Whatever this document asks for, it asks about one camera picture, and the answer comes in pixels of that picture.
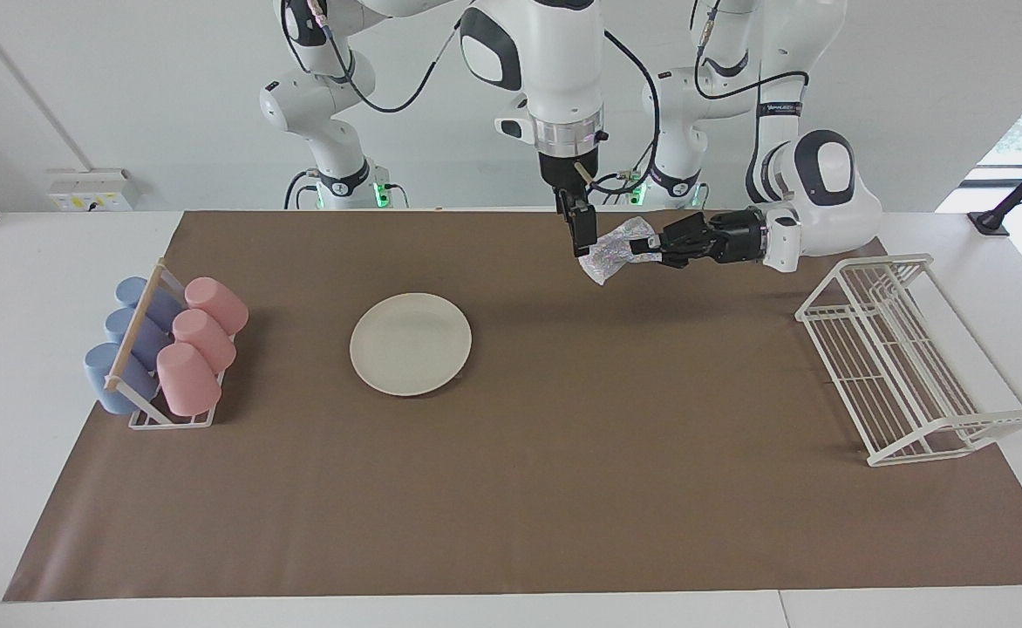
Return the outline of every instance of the table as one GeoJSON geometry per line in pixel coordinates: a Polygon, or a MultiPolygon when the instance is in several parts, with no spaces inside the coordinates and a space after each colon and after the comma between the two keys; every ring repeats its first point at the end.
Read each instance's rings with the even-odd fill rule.
{"type": "MultiPolygon", "coordinates": [[[[179,212],[151,212],[0,220],[0,417],[28,417],[0,421],[0,596],[92,403],[76,365],[100,342],[100,322],[111,307],[96,295],[110,294],[125,275],[145,273],[180,219],[179,212]]],[[[963,216],[925,214],[886,215],[881,238],[893,254],[934,255],[949,297],[1022,388],[1022,257],[1010,240],[980,237],[963,216]]],[[[1022,484],[1022,433],[1003,450],[1022,484]]],[[[937,625],[942,618],[1003,625],[1010,617],[1022,625],[1021,614],[1022,587],[1010,587],[0,604],[0,625],[92,625],[108,617],[136,625],[155,617],[193,625],[256,625],[280,617],[314,625],[323,618],[335,625],[633,625],[651,619],[655,625],[763,627],[891,625],[897,619],[937,625]]]]}

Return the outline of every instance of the pink cup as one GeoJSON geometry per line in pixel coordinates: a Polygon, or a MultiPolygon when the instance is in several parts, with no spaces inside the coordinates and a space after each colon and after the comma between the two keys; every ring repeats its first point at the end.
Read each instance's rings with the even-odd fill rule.
{"type": "Polygon", "coordinates": [[[158,380],[166,405],[179,417],[195,417],[221,400],[221,385],[196,347],[176,342],[158,353],[158,380]]]}
{"type": "Polygon", "coordinates": [[[194,310],[207,311],[229,337],[247,325],[247,306],[215,278],[197,277],[190,281],[185,286],[185,302],[194,310]]]}
{"type": "Polygon", "coordinates": [[[174,317],[174,340],[196,347],[215,373],[235,361],[235,345],[204,310],[186,310],[174,317]]]}

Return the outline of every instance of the electrical outlet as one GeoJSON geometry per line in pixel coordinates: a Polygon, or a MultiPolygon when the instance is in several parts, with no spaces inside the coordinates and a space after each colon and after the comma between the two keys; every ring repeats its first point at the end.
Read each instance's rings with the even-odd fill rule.
{"type": "Polygon", "coordinates": [[[99,189],[99,183],[95,181],[78,181],[74,187],[74,205],[81,211],[101,210],[99,189]]]}
{"type": "Polygon", "coordinates": [[[98,198],[104,210],[135,211],[140,194],[131,181],[105,181],[100,184],[98,198]]]}
{"type": "Polygon", "coordinates": [[[56,172],[49,196],[59,211],[133,211],[140,199],[121,170],[56,172]]]}
{"type": "Polygon", "coordinates": [[[56,210],[80,211],[74,203],[74,187],[77,187],[76,181],[56,181],[51,184],[48,194],[56,210]]]}

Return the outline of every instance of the plastic bag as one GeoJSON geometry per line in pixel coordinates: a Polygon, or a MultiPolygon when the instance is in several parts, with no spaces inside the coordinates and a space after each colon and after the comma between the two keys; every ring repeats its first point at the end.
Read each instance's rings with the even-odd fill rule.
{"type": "Polygon", "coordinates": [[[642,264],[643,262],[662,262],[662,254],[632,253],[631,240],[654,238],[654,227],[643,218],[632,218],[615,227],[610,234],[602,235],[595,245],[590,248],[588,255],[579,259],[582,268],[593,281],[603,285],[612,275],[618,273],[625,264],[642,264]]]}

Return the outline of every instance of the plastic cup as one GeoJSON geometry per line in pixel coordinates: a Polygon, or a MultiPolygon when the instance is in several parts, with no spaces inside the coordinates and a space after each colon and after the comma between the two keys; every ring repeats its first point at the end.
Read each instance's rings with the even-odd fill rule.
{"type": "MultiPolygon", "coordinates": [[[[120,352],[120,346],[113,342],[105,342],[103,345],[93,347],[89,353],[85,354],[85,374],[92,384],[92,390],[96,391],[100,405],[111,414],[131,414],[138,410],[131,399],[124,397],[124,394],[117,390],[115,393],[108,393],[104,390],[104,378],[111,370],[111,363],[115,361],[115,355],[120,352]]],[[[135,357],[128,355],[128,365],[124,367],[124,382],[129,387],[135,389],[135,393],[140,394],[147,401],[155,398],[158,393],[158,383],[144,369],[143,364],[135,357]]]]}
{"type": "MultiPolygon", "coordinates": [[[[112,311],[104,321],[104,334],[107,334],[108,342],[123,345],[124,334],[128,332],[128,325],[132,324],[135,317],[133,307],[112,311]]],[[[135,337],[135,345],[132,346],[132,355],[143,364],[146,370],[155,370],[159,351],[170,345],[170,338],[155,324],[149,317],[143,317],[140,321],[140,331],[135,337]]]]}
{"type": "Polygon", "coordinates": [[[204,310],[186,310],[174,318],[174,340],[197,348],[213,372],[228,369],[235,361],[235,345],[216,318],[204,310]]]}
{"type": "Polygon", "coordinates": [[[186,342],[176,342],[158,353],[158,380],[166,405],[179,417],[195,417],[217,406],[221,386],[204,355],[186,342]]]}
{"type": "MultiPolygon", "coordinates": [[[[147,281],[143,277],[129,277],[115,286],[115,301],[121,307],[137,307],[143,290],[147,288],[147,281]]],[[[160,286],[155,288],[155,294],[151,299],[151,306],[147,307],[147,318],[155,322],[164,332],[170,331],[174,325],[174,317],[181,314],[185,307],[181,305],[174,295],[169,294],[160,286]]]]}
{"type": "Polygon", "coordinates": [[[190,281],[185,286],[185,302],[194,310],[207,311],[229,337],[247,325],[247,306],[215,278],[197,277],[190,281]]]}

